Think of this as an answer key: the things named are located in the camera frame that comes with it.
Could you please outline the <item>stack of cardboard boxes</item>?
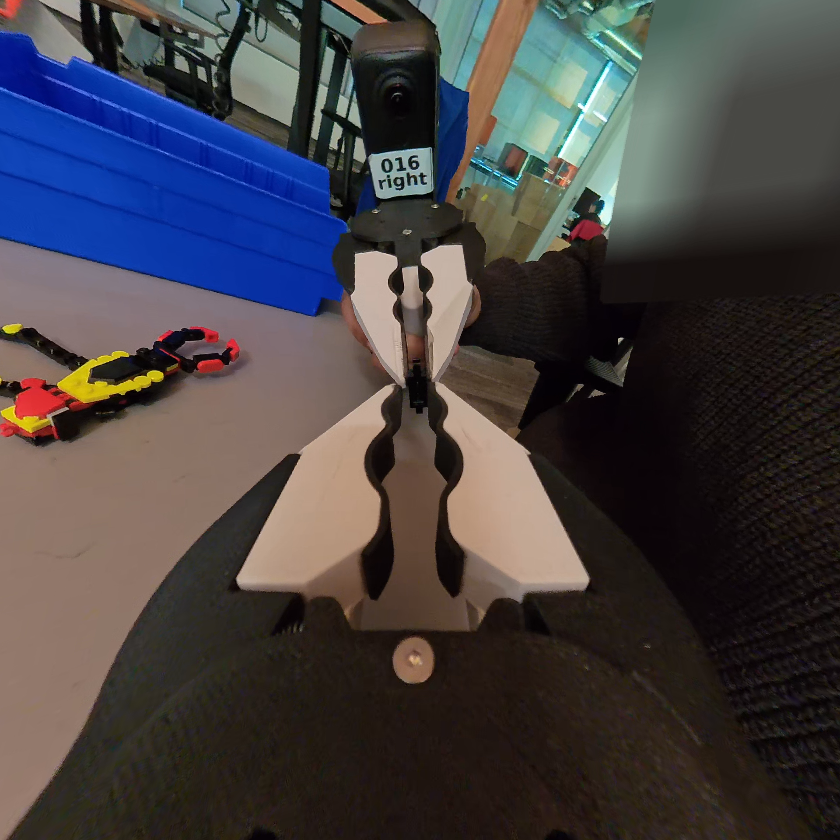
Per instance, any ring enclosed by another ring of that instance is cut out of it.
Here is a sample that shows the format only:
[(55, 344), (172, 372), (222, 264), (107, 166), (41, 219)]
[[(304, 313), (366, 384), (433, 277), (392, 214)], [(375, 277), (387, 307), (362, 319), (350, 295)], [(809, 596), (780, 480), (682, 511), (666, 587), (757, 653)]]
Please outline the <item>stack of cardboard boxes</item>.
[(486, 243), (486, 263), (498, 258), (525, 261), (567, 192), (561, 184), (525, 174), (515, 190), (501, 184), (472, 184), (455, 204)]

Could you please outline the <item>black frame office desk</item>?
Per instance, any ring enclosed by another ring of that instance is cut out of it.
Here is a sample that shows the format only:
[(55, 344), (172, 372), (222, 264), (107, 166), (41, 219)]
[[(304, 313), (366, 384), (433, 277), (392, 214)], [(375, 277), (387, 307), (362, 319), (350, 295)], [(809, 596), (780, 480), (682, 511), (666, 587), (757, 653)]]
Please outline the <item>black frame office desk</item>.
[(119, 73), (119, 45), (112, 15), (122, 14), (139, 20), (146, 30), (161, 41), (167, 36), (166, 33), (172, 31), (197, 39), (201, 52), (215, 59), (232, 35), (242, 35), (242, 45), (251, 26), (257, 26), (259, 18), (282, 29), (285, 18), (280, 14), (278, 6), (283, 6), (296, 16), (300, 23), (297, 31), (298, 80), (293, 88), (296, 99), (288, 148), (294, 154), (308, 156), (324, 51), (332, 44), (336, 53), (326, 99), (327, 105), (331, 107), (338, 104), (344, 68), (350, 54), (350, 36), (344, 32), (346, 24), (331, 25), (325, 20), (322, 12), (324, 2), (221, 2), (221, 7), (211, 20), (215, 26), (211, 31), (178, 16), (167, 9), (163, 2), (80, 2), (82, 42), (91, 53), (95, 65)]

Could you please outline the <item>person's right forearm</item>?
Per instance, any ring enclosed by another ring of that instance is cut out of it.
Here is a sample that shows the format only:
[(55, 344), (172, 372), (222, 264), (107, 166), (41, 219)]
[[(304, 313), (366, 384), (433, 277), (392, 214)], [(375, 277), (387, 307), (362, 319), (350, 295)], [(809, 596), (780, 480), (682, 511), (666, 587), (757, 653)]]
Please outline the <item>person's right forearm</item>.
[(461, 344), (539, 363), (581, 364), (635, 340), (647, 303), (604, 303), (607, 239), (575, 241), (517, 263), (500, 258), (476, 277), (479, 309)]

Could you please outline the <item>blue plastic storage bin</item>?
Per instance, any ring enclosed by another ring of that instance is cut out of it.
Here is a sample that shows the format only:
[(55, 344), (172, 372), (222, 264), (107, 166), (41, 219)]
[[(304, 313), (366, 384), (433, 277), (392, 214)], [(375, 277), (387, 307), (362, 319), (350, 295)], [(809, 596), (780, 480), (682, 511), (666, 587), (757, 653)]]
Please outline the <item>blue plastic storage bin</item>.
[(312, 316), (346, 228), (323, 166), (2, 33), (2, 238)]

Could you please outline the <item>black office chair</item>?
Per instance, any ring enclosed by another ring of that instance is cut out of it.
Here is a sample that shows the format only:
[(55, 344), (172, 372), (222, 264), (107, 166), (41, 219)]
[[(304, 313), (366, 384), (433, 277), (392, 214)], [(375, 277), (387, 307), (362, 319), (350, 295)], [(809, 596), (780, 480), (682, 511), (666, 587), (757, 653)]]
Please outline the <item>black office chair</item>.
[(242, 35), (232, 35), (215, 59), (201, 52), (195, 38), (166, 35), (162, 62), (144, 64), (143, 74), (162, 84), (166, 97), (226, 121), (234, 110), (231, 69)]

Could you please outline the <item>wooden pillar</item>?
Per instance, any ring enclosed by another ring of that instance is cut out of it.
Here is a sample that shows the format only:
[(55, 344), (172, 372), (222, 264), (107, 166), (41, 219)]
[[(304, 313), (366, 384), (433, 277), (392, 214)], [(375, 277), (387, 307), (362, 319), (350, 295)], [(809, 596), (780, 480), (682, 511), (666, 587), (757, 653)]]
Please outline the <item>wooden pillar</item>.
[(497, 4), (466, 88), (469, 110), (465, 151), (449, 185), (448, 203), (455, 201), (538, 5), (538, 1), (499, 1)]

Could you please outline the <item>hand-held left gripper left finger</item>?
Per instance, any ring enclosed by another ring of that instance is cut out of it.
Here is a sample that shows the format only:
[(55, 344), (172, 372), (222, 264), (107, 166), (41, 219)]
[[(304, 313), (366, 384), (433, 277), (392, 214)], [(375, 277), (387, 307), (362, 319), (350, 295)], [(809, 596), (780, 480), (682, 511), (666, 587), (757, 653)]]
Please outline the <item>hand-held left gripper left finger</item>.
[(237, 574), (240, 590), (328, 597), (362, 629), (394, 564), (384, 481), (402, 417), (403, 390), (388, 385), (283, 461), (290, 474)]

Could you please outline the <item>red yellow black lego figure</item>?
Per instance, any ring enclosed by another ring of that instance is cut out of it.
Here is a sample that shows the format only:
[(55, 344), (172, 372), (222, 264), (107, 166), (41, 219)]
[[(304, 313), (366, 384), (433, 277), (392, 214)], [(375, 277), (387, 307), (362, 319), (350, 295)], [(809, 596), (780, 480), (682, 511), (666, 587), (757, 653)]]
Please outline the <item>red yellow black lego figure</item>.
[(24, 345), (57, 362), (66, 375), (57, 382), (38, 377), (2, 379), (3, 438), (39, 446), (76, 438), (90, 418), (110, 419), (129, 407), (157, 397), (177, 375), (211, 375), (238, 361), (240, 347), (231, 339), (219, 352), (184, 355), (187, 344), (218, 344), (216, 331), (192, 327), (164, 332), (150, 347), (132, 353), (115, 351), (87, 358), (20, 323), (3, 325), (2, 341)]

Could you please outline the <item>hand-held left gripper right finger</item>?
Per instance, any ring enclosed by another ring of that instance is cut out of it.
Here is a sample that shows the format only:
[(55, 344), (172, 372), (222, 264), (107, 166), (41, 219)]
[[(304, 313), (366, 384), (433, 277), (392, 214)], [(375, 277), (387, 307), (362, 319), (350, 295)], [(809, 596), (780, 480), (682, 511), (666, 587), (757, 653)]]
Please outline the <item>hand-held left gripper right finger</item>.
[(442, 384), (429, 386), (427, 418), (445, 482), (437, 576), (469, 630), (497, 600), (585, 591), (590, 575), (529, 451)]

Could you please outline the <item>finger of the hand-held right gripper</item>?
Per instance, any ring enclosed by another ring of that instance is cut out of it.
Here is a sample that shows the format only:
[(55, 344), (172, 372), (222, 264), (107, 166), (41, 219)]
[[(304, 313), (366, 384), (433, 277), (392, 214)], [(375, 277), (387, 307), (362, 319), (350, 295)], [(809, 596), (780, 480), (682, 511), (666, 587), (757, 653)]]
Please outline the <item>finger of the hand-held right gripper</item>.
[(395, 315), (398, 296), (389, 285), (397, 272), (394, 255), (365, 251), (354, 256), (353, 311), (374, 356), (385, 372), (404, 387), (403, 326)]
[(432, 278), (425, 292), (431, 310), (426, 320), (427, 371), (437, 383), (455, 355), (472, 309), (474, 285), (462, 245), (438, 245), (422, 256), (422, 267)]

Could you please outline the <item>person's right hand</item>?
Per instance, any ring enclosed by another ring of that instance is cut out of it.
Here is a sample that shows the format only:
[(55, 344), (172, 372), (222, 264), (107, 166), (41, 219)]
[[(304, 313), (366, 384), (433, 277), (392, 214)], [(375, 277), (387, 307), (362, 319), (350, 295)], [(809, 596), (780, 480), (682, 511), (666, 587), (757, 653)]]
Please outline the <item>person's right hand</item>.
[[(480, 308), (481, 308), (481, 300), (480, 300), (480, 291), (478, 287), (473, 287), (472, 290), (472, 299), (471, 299), (471, 306), (469, 310), (469, 315), (465, 321), (465, 328), (463, 331), (463, 335), (466, 335), (469, 328), (471, 328), (475, 322), (477, 321), (480, 315)], [(364, 331), (362, 330), (360, 324), (358, 323), (352, 300), (350, 299), (350, 295), (347, 292), (344, 292), (341, 302), (340, 302), (340, 310), (342, 314), (342, 318), (347, 325), (351, 335), (353, 338), (363, 346), (371, 356), (371, 363), (373, 366), (383, 373), (386, 373), (386, 369), (383, 366), (382, 362), (379, 360), (377, 355), (375, 354), (374, 350), (372, 349), (368, 339), (365, 336)], [(422, 360), (425, 357), (425, 339), (419, 335), (415, 335), (412, 333), (406, 333), (405, 336), (406, 340), (406, 355), (410, 361), (413, 360)]]

